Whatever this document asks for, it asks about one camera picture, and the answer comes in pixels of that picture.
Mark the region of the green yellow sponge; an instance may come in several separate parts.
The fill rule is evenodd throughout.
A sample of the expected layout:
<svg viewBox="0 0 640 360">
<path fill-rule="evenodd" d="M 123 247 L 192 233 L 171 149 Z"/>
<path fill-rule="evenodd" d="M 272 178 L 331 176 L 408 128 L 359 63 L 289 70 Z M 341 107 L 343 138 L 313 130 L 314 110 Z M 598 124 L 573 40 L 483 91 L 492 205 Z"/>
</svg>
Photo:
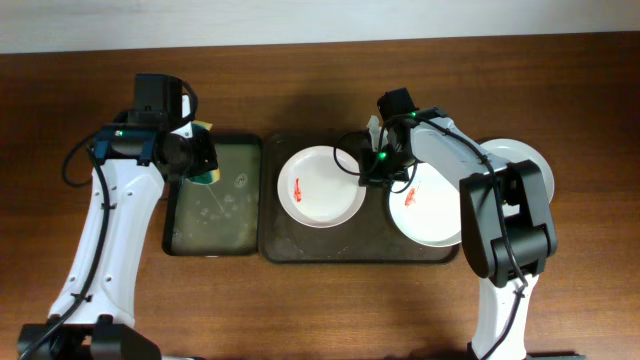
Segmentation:
<svg viewBox="0 0 640 360">
<path fill-rule="evenodd" d="M 192 123 L 192 164 L 187 179 L 195 184 L 210 185 L 220 179 L 220 171 L 215 149 L 214 136 L 210 132 L 210 123 L 194 121 Z"/>
</svg>

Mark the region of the white pink plate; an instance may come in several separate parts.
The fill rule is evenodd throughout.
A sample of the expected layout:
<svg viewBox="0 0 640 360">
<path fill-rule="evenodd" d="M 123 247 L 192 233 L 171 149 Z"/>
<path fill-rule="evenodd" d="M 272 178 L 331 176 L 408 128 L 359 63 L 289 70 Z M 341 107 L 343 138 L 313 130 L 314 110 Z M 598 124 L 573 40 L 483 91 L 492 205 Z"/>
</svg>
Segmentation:
<svg viewBox="0 0 640 360">
<path fill-rule="evenodd" d="M 358 162 L 341 149 L 307 147 L 292 155 L 280 170 L 276 184 L 279 203 L 302 225 L 341 225 L 360 210 L 366 197 L 358 172 Z"/>
</svg>

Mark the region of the light blue plate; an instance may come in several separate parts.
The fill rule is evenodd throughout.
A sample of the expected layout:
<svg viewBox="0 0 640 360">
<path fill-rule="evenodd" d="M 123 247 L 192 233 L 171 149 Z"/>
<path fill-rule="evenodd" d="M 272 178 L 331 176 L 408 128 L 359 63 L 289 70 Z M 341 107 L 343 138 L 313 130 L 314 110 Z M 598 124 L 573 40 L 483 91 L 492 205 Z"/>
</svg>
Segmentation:
<svg viewBox="0 0 640 360">
<path fill-rule="evenodd" d="M 536 149 L 524 142 L 507 138 L 488 140 L 481 143 L 481 146 L 491 154 L 513 163 L 526 160 L 534 162 L 541 171 L 548 202 L 552 201 L 555 191 L 554 175 L 547 160 Z"/>
</svg>

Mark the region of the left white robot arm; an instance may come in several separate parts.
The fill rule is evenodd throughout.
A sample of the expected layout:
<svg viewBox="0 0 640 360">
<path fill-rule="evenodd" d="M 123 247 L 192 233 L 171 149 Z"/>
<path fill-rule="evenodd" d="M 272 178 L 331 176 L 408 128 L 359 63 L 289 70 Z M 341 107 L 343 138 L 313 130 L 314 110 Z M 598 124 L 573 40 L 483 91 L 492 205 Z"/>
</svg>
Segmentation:
<svg viewBox="0 0 640 360">
<path fill-rule="evenodd" d="M 134 328 L 136 277 L 147 229 L 167 181 L 218 176 L 209 129 L 112 125 L 84 141 L 92 194 L 71 270 L 43 324 L 26 324 L 21 359 L 162 358 Z"/>
</svg>

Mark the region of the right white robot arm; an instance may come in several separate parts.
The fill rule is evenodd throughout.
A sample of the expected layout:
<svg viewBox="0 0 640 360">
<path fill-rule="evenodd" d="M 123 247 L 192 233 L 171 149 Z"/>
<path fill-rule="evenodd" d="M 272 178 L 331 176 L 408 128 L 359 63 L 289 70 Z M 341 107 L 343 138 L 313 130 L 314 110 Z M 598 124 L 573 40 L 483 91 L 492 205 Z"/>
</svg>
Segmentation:
<svg viewBox="0 0 640 360">
<path fill-rule="evenodd" d="M 361 184 L 411 181 L 434 167 L 459 192 L 461 245 L 479 278 L 479 314 L 467 345 L 473 359 L 525 359 L 530 298 L 557 237 L 540 167 L 483 149 L 437 108 L 382 110 L 361 166 Z"/>
</svg>

